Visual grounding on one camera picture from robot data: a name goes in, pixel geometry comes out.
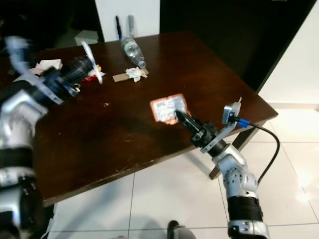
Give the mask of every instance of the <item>white baseboard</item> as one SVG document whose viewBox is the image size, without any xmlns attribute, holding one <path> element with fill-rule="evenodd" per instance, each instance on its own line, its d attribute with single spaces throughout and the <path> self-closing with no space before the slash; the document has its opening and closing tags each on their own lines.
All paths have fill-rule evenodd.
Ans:
<svg viewBox="0 0 319 239">
<path fill-rule="evenodd" d="M 274 109 L 319 110 L 319 104 L 267 102 Z"/>
</svg>

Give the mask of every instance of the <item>white tile floor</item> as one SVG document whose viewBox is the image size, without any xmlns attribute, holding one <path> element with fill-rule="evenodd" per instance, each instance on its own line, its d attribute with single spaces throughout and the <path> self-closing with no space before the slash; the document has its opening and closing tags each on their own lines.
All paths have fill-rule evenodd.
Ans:
<svg viewBox="0 0 319 239">
<path fill-rule="evenodd" d="M 318 238 L 319 113 L 277 112 L 264 125 L 282 141 L 258 190 L 264 220 L 272 239 Z M 242 150 L 256 176 L 275 147 L 260 131 Z M 49 238 L 164 239 L 168 222 L 175 219 L 198 239 L 227 239 L 225 190 L 221 177 L 208 178 L 212 168 L 209 156 L 194 150 L 60 202 Z"/>
</svg>

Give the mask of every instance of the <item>robotic arm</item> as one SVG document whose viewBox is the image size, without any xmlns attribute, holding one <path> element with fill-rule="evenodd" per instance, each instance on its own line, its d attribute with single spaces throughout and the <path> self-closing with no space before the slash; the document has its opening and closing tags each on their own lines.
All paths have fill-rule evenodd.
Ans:
<svg viewBox="0 0 319 239">
<path fill-rule="evenodd" d="M 0 238 L 28 238 L 44 221 L 32 168 L 35 125 L 51 105 L 77 95 L 75 84 L 93 69 L 94 60 L 89 53 L 61 70 L 52 67 L 36 79 L 23 59 L 26 42 L 18 37 L 13 41 L 7 44 L 9 48 L 13 44 L 11 62 L 24 81 L 13 82 L 0 96 Z"/>
<path fill-rule="evenodd" d="M 232 239 L 269 239 L 256 193 L 257 179 L 249 171 L 241 153 L 223 140 L 236 126 L 234 119 L 239 114 L 240 106 L 240 102 L 225 106 L 222 122 L 226 127 L 220 133 L 210 122 L 202 124 L 180 111 L 176 111 L 176 115 L 192 132 L 190 141 L 200 147 L 202 153 L 212 156 L 212 161 L 222 172 L 229 212 L 228 235 Z"/>
</svg>

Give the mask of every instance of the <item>person's foot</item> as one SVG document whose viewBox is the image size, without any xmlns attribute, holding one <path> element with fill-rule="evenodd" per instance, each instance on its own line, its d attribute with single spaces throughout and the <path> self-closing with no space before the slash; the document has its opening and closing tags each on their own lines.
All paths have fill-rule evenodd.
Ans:
<svg viewBox="0 0 319 239">
<path fill-rule="evenodd" d="M 167 226 L 167 239 L 174 239 L 174 229 L 179 226 L 177 221 L 170 221 Z"/>
</svg>

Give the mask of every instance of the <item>wooden table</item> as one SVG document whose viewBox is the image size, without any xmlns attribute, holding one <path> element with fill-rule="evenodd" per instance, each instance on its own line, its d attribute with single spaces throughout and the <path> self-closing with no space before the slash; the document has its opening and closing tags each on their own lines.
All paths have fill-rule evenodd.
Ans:
<svg viewBox="0 0 319 239">
<path fill-rule="evenodd" d="M 76 98 L 54 106 L 38 123 L 34 160 L 45 205 L 193 149 L 184 126 L 155 122 L 152 100 L 183 93 L 188 109 L 219 129 L 225 104 L 240 97 L 244 119 L 263 124 L 277 115 L 194 34 L 141 37 L 137 43 L 150 72 L 147 79 L 115 83 L 113 75 L 134 65 L 124 56 L 119 42 L 91 45 L 97 64 L 107 73 L 103 85 L 83 83 Z M 82 47 L 46 50 L 38 54 L 38 60 L 60 58 L 66 64 L 81 55 Z M 7 60 L 0 63 L 3 88 L 11 78 Z M 242 147 L 253 133 L 241 133 L 235 146 Z"/>
</svg>

